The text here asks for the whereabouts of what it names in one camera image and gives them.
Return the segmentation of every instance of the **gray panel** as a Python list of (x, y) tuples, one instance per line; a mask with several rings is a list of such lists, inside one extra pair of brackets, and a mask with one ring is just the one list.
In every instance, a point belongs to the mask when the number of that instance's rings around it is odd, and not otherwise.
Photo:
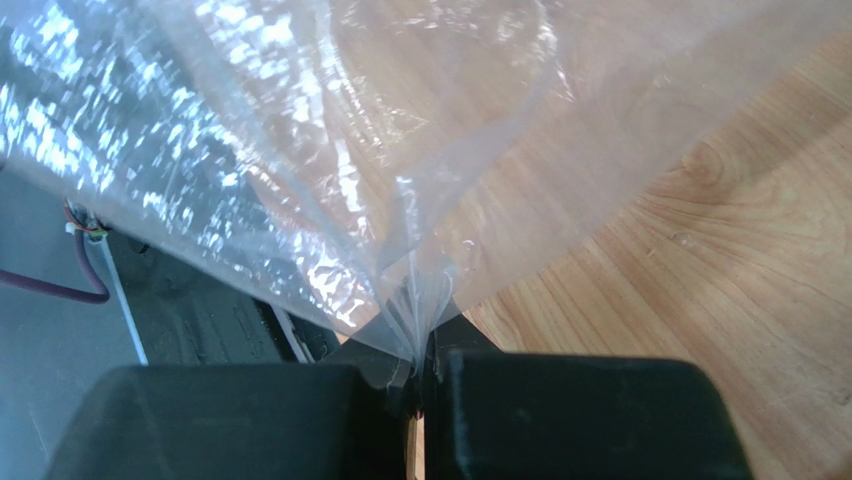
[[(0, 171), (0, 268), (89, 289), (62, 203)], [(87, 245), (112, 300), (93, 306), (0, 286), (0, 480), (40, 478), (83, 395), (139, 358), (104, 250)]]

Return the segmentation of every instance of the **wooden table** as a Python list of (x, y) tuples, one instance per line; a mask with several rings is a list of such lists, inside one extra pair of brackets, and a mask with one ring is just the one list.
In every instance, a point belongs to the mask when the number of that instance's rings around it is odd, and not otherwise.
[(468, 316), (506, 350), (693, 361), (758, 478), (852, 478), (850, 113), (852, 34)]

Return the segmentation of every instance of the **cable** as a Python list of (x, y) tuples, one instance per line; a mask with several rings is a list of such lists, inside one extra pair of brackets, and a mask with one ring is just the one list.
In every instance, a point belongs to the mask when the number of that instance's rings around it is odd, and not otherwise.
[(86, 246), (83, 236), (84, 233), (80, 229), (74, 232), (77, 261), (80, 263), (80, 268), (83, 270), (83, 274), (89, 279), (92, 287), (94, 287), (94, 293), (63, 287), (54, 283), (43, 282), (41, 280), (25, 277), (5, 270), (0, 270), (0, 285), (9, 285), (22, 290), (28, 290), (30, 292), (43, 293), (52, 297), (74, 300), (81, 303), (90, 303), (93, 305), (100, 305), (108, 302), (110, 298), (109, 290), (106, 288), (106, 285), (104, 285), (104, 282), (100, 279), (100, 277), (98, 277), (95, 269), (92, 268), (92, 263), (89, 261), (88, 255), (86, 255)]

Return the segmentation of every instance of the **scratch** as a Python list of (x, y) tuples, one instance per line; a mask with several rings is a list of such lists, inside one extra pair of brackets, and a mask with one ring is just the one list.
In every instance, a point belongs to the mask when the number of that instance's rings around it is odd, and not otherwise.
[(35, 418), (35, 410), (33, 409), (32, 402), (27, 403), (27, 410), (30, 412), (30, 420), (33, 421), (33, 426), (36, 428), (36, 433), (38, 434), (38, 441), (41, 443), (41, 452), (44, 454), (44, 460), (47, 461), (47, 444), (44, 443), (44, 435), (41, 433), (41, 427), (38, 426), (38, 420)]

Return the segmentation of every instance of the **plastic wrap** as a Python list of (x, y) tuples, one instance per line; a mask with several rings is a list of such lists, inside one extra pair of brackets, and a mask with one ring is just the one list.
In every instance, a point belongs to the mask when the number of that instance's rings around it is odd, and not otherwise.
[(849, 3), (6, 0), (0, 152), (419, 359), (454, 307), (589, 234)]

